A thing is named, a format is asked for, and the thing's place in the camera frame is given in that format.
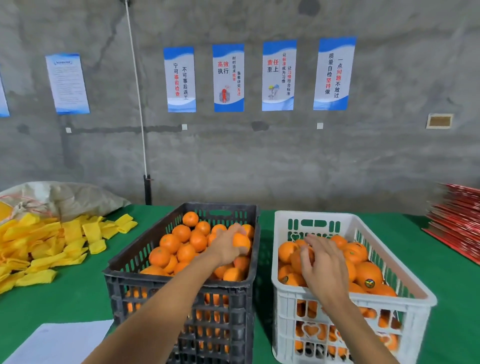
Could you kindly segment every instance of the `red cardboard stack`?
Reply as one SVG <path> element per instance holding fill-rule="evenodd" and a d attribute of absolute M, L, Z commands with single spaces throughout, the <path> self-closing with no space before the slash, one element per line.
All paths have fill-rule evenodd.
<path fill-rule="evenodd" d="M 444 184 L 446 193 L 430 208 L 423 229 L 450 248 L 480 265 L 480 190 Z"/>

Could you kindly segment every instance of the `gray wall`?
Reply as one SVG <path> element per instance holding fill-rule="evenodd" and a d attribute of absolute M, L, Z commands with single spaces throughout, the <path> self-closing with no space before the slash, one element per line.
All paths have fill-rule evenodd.
<path fill-rule="evenodd" d="M 422 213 L 435 182 L 478 185 L 477 0 L 136 0 L 131 16 L 154 204 Z M 346 111 L 312 110 L 327 36 L 359 37 Z M 262 42 L 289 38 L 298 40 L 295 109 L 262 112 Z M 243 113 L 213 112 L 211 45 L 223 42 L 245 43 Z M 195 47 L 196 113 L 167 112 L 167 46 Z M 56 115 L 44 56 L 58 52 L 81 54 L 91 114 Z M 118 0 L 1 0 L 0 66 L 12 114 L 0 119 L 0 190 L 90 182 L 143 201 Z M 425 130 L 430 112 L 454 113 L 454 128 Z"/>

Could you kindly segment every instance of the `green table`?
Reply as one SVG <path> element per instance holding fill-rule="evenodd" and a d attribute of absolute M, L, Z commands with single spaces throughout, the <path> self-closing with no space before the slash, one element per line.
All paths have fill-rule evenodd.
<path fill-rule="evenodd" d="M 166 206 L 131 205 L 113 214 L 131 214 L 138 226 L 108 241 L 108 249 L 79 266 L 60 267 L 52 284 L 14 288 L 0 295 L 0 362 L 39 325 L 112 318 L 102 270 L 124 246 L 171 211 Z M 477 363 L 480 337 L 479 267 L 420 230 L 424 218 L 401 214 L 360 214 L 363 221 L 438 298 L 422 345 L 420 364 Z M 260 217 L 262 237 L 257 271 L 255 363 L 276 363 L 272 355 L 273 285 L 270 280 L 274 211 Z"/>

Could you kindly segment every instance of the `blue and white poster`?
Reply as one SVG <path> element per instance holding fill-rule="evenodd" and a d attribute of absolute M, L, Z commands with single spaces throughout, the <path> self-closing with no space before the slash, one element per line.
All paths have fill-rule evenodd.
<path fill-rule="evenodd" d="M 60 53 L 45 59 L 57 114 L 89 114 L 80 55 Z"/>
<path fill-rule="evenodd" d="M 293 110 L 297 41 L 264 42 L 262 111 Z"/>
<path fill-rule="evenodd" d="M 7 98 L 5 97 L 5 90 L 3 89 L 3 83 L 0 75 L 0 118 L 6 118 L 10 116 L 8 111 Z"/>
<path fill-rule="evenodd" d="M 245 96 L 243 44 L 213 45 L 213 94 L 215 112 L 242 112 Z"/>
<path fill-rule="evenodd" d="M 320 39 L 314 110 L 346 110 L 356 37 Z"/>
<path fill-rule="evenodd" d="M 193 47 L 164 48 L 168 112 L 196 112 Z"/>

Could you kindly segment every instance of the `white paper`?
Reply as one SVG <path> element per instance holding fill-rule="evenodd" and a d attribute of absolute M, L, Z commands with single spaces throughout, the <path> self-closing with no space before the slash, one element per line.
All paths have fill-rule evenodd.
<path fill-rule="evenodd" d="M 213 99 L 215 112 L 243 112 L 245 52 L 243 44 L 214 44 Z"/>
<path fill-rule="evenodd" d="M 193 47 L 164 48 L 168 112 L 196 112 Z"/>
<path fill-rule="evenodd" d="M 80 55 L 62 53 L 45 58 L 57 113 L 60 115 L 90 113 Z"/>
<path fill-rule="evenodd" d="M 3 364 L 81 364 L 113 320 L 43 324 Z"/>
<path fill-rule="evenodd" d="M 0 76 L 0 118 L 6 118 L 10 116 L 8 111 L 7 98 L 5 97 L 5 90 L 3 89 L 3 83 Z"/>
<path fill-rule="evenodd" d="M 297 41 L 264 42 L 262 111 L 293 110 Z"/>
<path fill-rule="evenodd" d="M 352 75 L 355 37 L 320 39 L 314 110 L 346 110 Z"/>

